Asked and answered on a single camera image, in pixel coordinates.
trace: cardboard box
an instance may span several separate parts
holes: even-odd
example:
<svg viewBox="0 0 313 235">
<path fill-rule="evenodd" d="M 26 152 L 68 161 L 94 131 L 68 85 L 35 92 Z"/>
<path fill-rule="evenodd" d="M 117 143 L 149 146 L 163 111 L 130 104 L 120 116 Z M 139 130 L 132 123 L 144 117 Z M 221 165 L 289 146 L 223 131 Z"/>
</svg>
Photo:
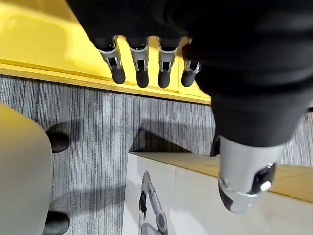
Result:
<svg viewBox="0 0 313 235">
<path fill-rule="evenodd" d="M 167 218 L 158 231 L 147 196 L 146 218 L 139 210 L 142 179 L 149 172 Z M 313 168 L 278 167 L 272 191 L 243 214 L 229 212 L 220 200 L 217 158 L 193 153 L 129 153 L 123 235 L 312 235 Z"/>
</svg>

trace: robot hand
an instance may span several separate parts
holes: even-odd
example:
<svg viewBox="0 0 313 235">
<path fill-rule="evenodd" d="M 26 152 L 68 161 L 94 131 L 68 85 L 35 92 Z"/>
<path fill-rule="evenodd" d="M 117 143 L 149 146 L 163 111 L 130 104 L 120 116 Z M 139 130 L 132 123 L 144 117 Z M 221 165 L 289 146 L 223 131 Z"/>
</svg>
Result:
<svg viewBox="0 0 313 235">
<path fill-rule="evenodd" d="M 156 215 L 156 224 L 158 230 L 153 228 L 148 223 L 144 223 L 141 227 L 139 232 L 142 235 L 167 235 L 167 219 L 165 216 L 164 211 L 162 210 L 161 203 L 158 199 L 157 192 L 151 183 L 151 178 L 149 172 L 145 172 L 142 178 L 141 184 L 141 196 L 139 200 L 139 209 L 144 214 L 143 219 L 146 219 L 146 202 L 147 196 L 149 195 L 150 203 L 153 209 L 154 214 Z"/>
</svg>

